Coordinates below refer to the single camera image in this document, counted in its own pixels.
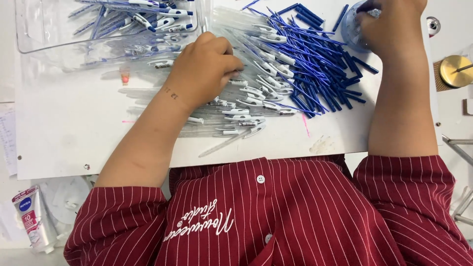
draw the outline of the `clear plastic tray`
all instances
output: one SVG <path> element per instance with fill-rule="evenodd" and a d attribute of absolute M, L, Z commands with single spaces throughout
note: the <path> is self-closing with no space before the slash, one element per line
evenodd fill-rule
<path fill-rule="evenodd" d="M 89 40 L 90 31 L 81 35 L 73 32 L 96 17 L 97 12 L 68 18 L 82 4 L 74 0 L 15 0 L 18 50 L 65 71 L 178 51 L 205 30 L 209 11 L 205 10 L 204 0 L 176 4 L 178 9 L 193 12 L 193 16 L 180 18 L 176 23 L 192 23 L 192 29 L 173 33 L 146 31 Z"/>

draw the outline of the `person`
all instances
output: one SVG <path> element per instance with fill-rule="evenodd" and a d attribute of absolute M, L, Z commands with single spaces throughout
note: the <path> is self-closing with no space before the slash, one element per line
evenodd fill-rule
<path fill-rule="evenodd" d="M 383 77 L 368 153 L 172 169 L 187 117 L 243 69 L 202 34 L 116 147 L 64 249 L 72 266 L 465 266 L 473 252 L 448 210 L 455 180 L 438 156 L 420 17 L 427 0 L 376 0 L 358 19 Z M 382 9 L 379 19 L 366 13 Z"/>

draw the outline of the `metal stand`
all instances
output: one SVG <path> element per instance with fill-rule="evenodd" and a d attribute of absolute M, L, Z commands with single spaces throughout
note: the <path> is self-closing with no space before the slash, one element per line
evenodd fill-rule
<path fill-rule="evenodd" d="M 458 147 L 458 145 L 473 145 L 473 140 L 451 140 L 447 138 L 445 135 L 442 135 L 443 141 L 452 148 L 460 157 L 462 157 L 467 163 L 469 163 L 473 167 L 473 158 L 468 155 L 462 148 Z M 466 208 L 473 202 L 473 190 L 470 191 L 466 197 L 462 200 L 460 205 L 452 214 L 452 219 L 454 221 L 464 222 L 466 224 L 473 226 L 473 220 L 465 218 L 462 214 L 465 212 Z"/>

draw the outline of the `hand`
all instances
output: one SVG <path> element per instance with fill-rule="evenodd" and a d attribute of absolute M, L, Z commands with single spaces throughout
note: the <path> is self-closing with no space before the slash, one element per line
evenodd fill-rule
<path fill-rule="evenodd" d="M 192 112 L 217 97 L 242 70 L 230 42 L 206 32 L 178 56 L 161 91 Z"/>
<path fill-rule="evenodd" d="M 358 10 L 363 39 L 382 60 L 424 49 L 420 17 L 427 0 L 368 0 Z M 375 19 L 366 12 L 380 9 Z"/>

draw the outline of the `shirt button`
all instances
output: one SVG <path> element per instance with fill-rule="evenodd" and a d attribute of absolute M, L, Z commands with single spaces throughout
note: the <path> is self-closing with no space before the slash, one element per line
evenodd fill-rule
<path fill-rule="evenodd" d="M 271 240 L 271 238 L 272 238 L 271 234 L 266 235 L 266 238 L 264 239 L 264 242 L 266 242 L 266 244 L 268 244 L 268 242 Z"/>
<path fill-rule="evenodd" d="M 264 176 L 258 176 L 258 177 L 256 178 L 256 181 L 257 181 L 258 183 L 260 183 L 260 184 L 264 183 L 264 180 L 265 180 L 265 179 L 264 179 Z"/>

